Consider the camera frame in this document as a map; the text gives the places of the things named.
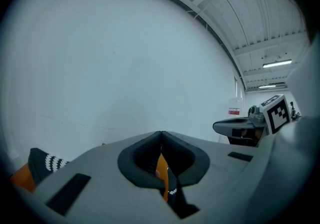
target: white wall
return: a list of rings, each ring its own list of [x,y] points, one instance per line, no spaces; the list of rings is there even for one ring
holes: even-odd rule
[[[1,114],[21,164],[32,147],[72,160],[156,130],[218,141],[212,124],[228,115],[235,70],[174,3],[55,0],[25,14],[11,17],[20,22],[7,27],[2,48]]]
[[[244,104],[245,104],[245,110],[248,112],[248,109],[253,105],[259,105],[266,101],[267,99],[272,98],[274,95],[277,94],[284,94],[286,98],[286,102],[289,105],[290,102],[293,102],[293,106],[295,107],[296,113],[300,112],[302,115],[299,106],[296,103],[296,100],[294,99],[293,95],[291,94],[290,90],[283,90],[283,91],[273,91],[273,92],[257,92],[257,93],[246,93]]]

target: orange object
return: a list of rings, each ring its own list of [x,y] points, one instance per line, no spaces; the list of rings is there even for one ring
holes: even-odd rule
[[[160,174],[160,177],[158,177],[158,178],[162,179],[165,183],[164,184],[165,191],[163,194],[163,196],[164,196],[163,198],[167,202],[168,201],[168,189],[169,189],[168,164],[162,154],[159,157],[158,164],[156,166],[156,170]]]
[[[27,163],[10,177],[10,182],[13,185],[23,187],[29,192],[33,192],[36,189],[36,184],[34,182],[34,179],[32,178]]]

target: fluorescent light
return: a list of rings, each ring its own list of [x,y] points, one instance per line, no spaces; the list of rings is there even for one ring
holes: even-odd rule
[[[279,62],[273,62],[269,64],[264,64],[263,68],[273,67],[273,66],[282,66],[282,65],[288,65],[291,64],[292,60],[285,60],[285,61],[279,61]]]
[[[267,86],[260,86],[259,89],[264,89],[264,88],[274,88],[275,85],[267,85]]]

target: ceiling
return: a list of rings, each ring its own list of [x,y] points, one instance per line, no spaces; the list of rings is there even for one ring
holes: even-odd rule
[[[218,40],[236,66],[246,92],[285,81],[309,43],[302,14],[293,0],[173,0]],[[263,69],[263,64],[292,64]]]

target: black slot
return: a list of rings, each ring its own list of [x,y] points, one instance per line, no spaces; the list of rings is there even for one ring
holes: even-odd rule
[[[90,179],[91,177],[87,175],[76,174],[46,205],[55,212],[65,215]]]
[[[236,159],[240,159],[243,161],[247,161],[247,162],[250,162],[251,159],[253,158],[253,156],[251,156],[251,155],[240,154],[240,153],[236,153],[236,152],[231,152],[230,154],[228,154],[228,156],[236,158]]]

